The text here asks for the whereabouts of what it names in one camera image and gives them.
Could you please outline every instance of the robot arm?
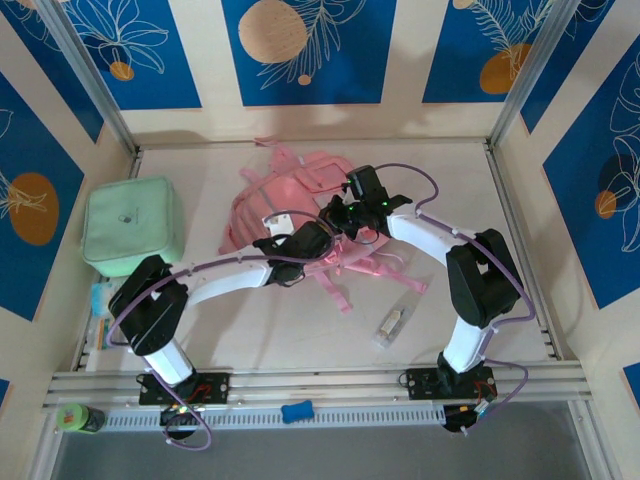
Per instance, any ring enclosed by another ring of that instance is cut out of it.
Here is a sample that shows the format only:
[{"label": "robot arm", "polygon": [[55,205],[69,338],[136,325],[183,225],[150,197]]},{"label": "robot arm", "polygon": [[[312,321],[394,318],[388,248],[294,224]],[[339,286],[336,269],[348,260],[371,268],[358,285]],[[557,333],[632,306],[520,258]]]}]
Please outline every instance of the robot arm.
[{"label": "robot arm", "polygon": [[336,196],[320,214],[336,232],[355,239],[360,228],[368,227],[413,245],[447,268],[458,319],[449,344],[438,357],[438,378],[442,391],[453,394],[457,385],[472,380],[482,367],[481,349],[491,320],[509,312],[520,298],[500,270],[463,238],[475,238],[519,281],[504,238],[493,229],[483,233],[455,229],[464,234],[458,237],[437,219],[424,221],[409,198],[388,196],[371,166],[350,172],[345,187],[355,202],[345,205]]},{"label": "robot arm", "polygon": [[[333,234],[345,234],[355,239],[363,227],[407,242],[435,258],[447,268],[451,301],[458,313],[452,338],[438,358],[440,390],[448,398],[455,396],[456,386],[472,383],[482,368],[481,348],[489,331],[489,323],[496,316],[510,311],[519,294],[473,245],[425,222],[415,213],[411,200],[402,195],[389,198],[371,166],[350,172],[345,189],[350,188],[355,202],[344,204],[335,196],[320,212]],[[458,230],[474,238],[495,255],[519,280],[504,238],[495,230],[480,234]],[[307,222],[282,241],[282,237],[255,242],[240,252],[219,257],[215,262],[224,265],[212,269],[206,284],[191,297],[187,287],[168,281],[155,295],[148,296],[122,321],[120,328],[131,349],[143,356],[156,372],[187,398],[195,385],[195,369],[174,339],[175,330],[184,308],[203,300],[244,288],[257,288],[271,283],[290,285],[303,277],[301,263],[282,260],[254,260],[254,255],[286,256],[314,259],[324,253],[331,242],[331,234],[316,222]],[[237,262],[238,257],[245,258]],[[159,280],[171,276],[170,265],[159,256],[145,259],[116,293],[109,304],[118,317],[141,293]]]},{"label": "robot arm", "polygon": [[147,257],[109,302],[119,317],[137,297],[159,281],[164,285],[145,297],[120,323],[133,353],[144,359],[162,379],[188,396],[197,384],[196,371],[175,340],[182,312],[188,306],[235,290],[272,283],[291,285],[304,277],[303,264],[276,257],[314,259],[331,244],[331,234],[315,222],[307,222],[292,235],[258,240],[237,252],[216,258],[209,266],[207,282],[191,296],[187,287],[172,277],[159,255]]}]

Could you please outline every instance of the orange circle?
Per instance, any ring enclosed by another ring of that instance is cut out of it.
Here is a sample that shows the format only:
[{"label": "orange circle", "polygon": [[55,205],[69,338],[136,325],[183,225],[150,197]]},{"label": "orange circle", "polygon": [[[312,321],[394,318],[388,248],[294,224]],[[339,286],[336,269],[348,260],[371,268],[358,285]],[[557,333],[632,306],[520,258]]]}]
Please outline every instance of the orange circle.
[{"label": "orange circle", "polygon": [[600,192],[596,197],[596,213],[605,220],[616,213],[616,196],[609,190]]},{"label": "orange circle", "polygon": [[493,95],[508,93],[516,79],[515,75],[511,78],[514,73],[512,67],[517,74],[530,50],[528,43],[519,43],[491,57],[480,73],[480,88]]},{"label": "orange circle", "polygon": [[23,173],[11,182],[11,226],[25,242],[40,247],[53,238],[60,206],[56,190],[44,175]]},{"label": "orange circle", "polygon": [[109,71],[111,75],[123,82],[128,82],[133,79],[133,68],[124,62],[113,62],[109,65]]},{"label": "orange circle", "polygon": [[287,62],[308,40],[300,14],[281,0],[254,3],[240,19],[238,35],[247,54],[260,63]]}]

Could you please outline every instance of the green bottle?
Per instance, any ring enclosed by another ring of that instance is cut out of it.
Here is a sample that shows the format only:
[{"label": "green bottle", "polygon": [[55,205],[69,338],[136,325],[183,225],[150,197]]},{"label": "green bottle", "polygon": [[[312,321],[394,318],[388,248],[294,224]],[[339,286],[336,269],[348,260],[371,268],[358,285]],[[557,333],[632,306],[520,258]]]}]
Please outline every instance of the green bottle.
[{"label": "green bottle", "polygon": [[96,433],[105,421],[103,411],[79,403],[63,405],[56,415],[58,428],[67,432]]}]

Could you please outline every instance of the gray floor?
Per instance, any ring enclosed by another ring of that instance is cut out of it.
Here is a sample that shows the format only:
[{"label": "gray floor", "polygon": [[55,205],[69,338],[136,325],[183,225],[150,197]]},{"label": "gray floor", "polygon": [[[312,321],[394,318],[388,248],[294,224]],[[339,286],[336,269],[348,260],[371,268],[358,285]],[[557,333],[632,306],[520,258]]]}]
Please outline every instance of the gray floor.
[{"label": "gray floor", "polygon": [[586,479],[565,404],[513,404],[469,437],[442,427],[219,431],[204,453],[160,433],[65,435],[53,478]]}]

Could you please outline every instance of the green bag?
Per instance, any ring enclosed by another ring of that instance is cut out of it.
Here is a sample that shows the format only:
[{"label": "green bag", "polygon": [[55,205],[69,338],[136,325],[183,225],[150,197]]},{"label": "green bag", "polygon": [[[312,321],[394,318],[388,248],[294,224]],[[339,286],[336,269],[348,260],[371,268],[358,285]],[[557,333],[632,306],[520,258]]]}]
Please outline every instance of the green bag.
[{"label": "green bag", "polygon": [[182,202],[165,177],[102,185],[89,195],[82,256],[105,277],[131,275],[149,255],[184,254]]}]

